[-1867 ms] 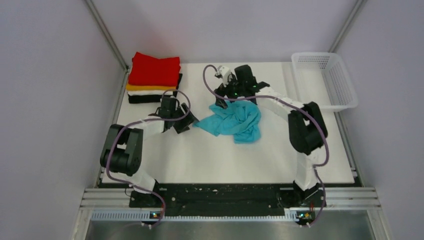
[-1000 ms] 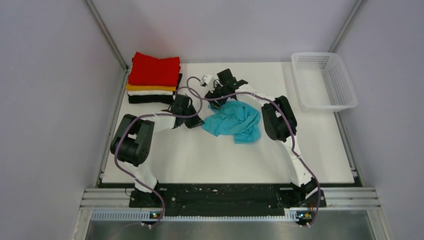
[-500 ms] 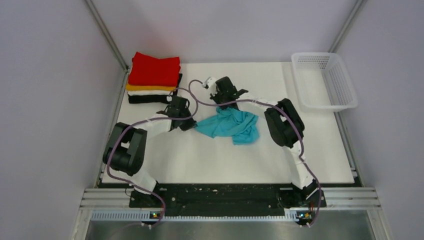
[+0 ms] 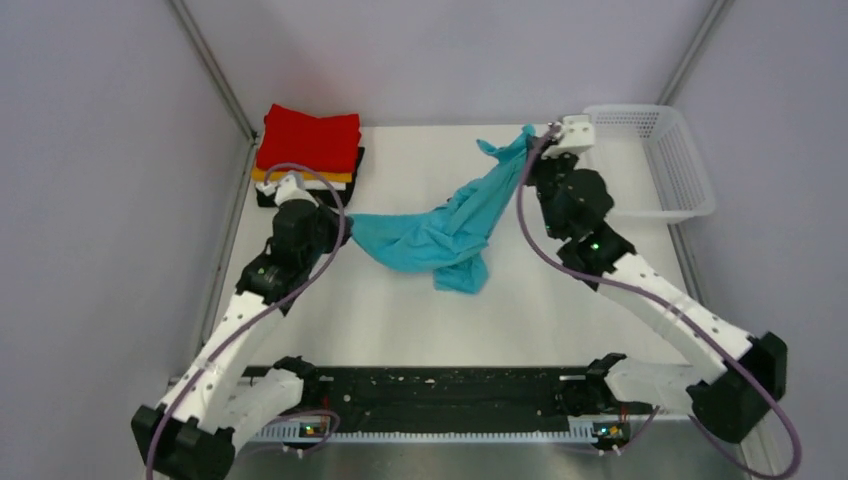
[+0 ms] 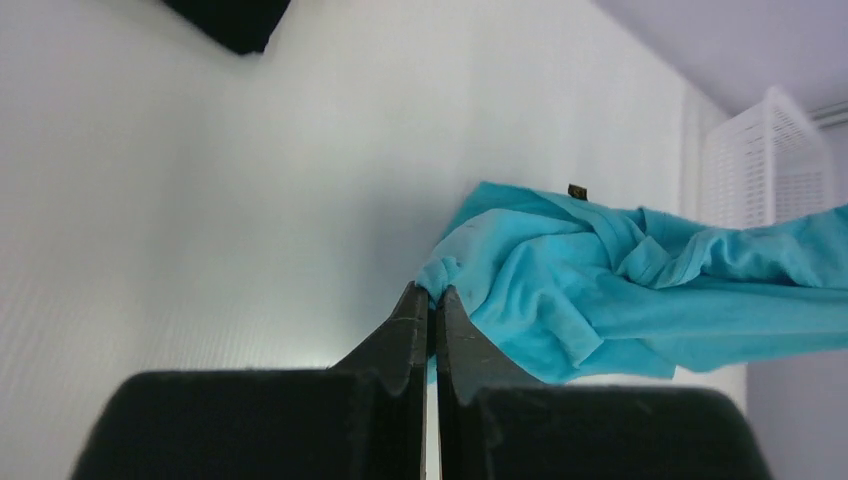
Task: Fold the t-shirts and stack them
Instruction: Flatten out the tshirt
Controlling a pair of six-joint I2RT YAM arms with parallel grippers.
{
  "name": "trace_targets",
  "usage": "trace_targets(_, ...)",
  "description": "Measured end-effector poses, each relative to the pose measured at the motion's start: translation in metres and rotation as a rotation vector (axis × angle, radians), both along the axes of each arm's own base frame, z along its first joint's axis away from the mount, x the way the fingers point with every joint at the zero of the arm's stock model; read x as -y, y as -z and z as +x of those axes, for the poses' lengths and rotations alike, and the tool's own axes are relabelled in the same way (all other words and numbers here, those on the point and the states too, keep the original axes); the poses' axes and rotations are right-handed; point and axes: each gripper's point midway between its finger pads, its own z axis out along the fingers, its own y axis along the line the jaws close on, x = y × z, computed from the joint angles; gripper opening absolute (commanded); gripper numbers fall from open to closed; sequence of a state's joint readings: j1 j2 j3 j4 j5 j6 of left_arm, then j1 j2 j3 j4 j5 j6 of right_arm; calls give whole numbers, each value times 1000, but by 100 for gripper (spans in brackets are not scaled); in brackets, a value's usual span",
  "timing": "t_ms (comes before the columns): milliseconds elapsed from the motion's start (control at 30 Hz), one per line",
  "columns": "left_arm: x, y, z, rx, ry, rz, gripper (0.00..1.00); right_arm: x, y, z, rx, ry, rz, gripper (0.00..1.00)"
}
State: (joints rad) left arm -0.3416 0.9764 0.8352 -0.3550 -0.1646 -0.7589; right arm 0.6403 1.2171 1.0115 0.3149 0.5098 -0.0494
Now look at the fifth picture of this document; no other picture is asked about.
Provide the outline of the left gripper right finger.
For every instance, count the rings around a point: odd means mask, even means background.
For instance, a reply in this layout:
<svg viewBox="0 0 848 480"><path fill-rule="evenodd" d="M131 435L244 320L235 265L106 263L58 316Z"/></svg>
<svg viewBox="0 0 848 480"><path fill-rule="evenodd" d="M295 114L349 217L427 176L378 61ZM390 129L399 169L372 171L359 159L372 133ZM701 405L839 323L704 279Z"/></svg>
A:
<svg viewBox="0 0 848 480"><path fill-rule="evenodd" d="M470 321L435 312L445 479L767 479L741 412L695 387L545 384Z"/></svg>

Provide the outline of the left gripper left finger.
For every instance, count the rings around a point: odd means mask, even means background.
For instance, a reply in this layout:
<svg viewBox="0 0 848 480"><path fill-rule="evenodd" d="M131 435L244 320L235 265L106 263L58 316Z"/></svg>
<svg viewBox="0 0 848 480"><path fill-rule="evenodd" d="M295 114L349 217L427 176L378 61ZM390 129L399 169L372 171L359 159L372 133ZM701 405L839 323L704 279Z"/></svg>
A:
<svg viewBox="0 0 848 480"><path fill-rule="evenodd" d="M148 371L93 426L76 479L421 479L428 304L409 285L335 365Z"/></svg>

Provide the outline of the turquoise t shirt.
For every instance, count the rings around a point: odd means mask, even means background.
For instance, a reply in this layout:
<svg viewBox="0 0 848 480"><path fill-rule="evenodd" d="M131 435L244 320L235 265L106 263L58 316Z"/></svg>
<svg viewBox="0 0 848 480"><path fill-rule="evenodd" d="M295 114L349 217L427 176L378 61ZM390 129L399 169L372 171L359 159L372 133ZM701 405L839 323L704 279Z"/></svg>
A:
<svg viewBox="0 0 848 480"><path fill-rule="evenodd" d="M548 383L670 378L847 345L847 210L752 229L483 183L419 271Z"/></svg>

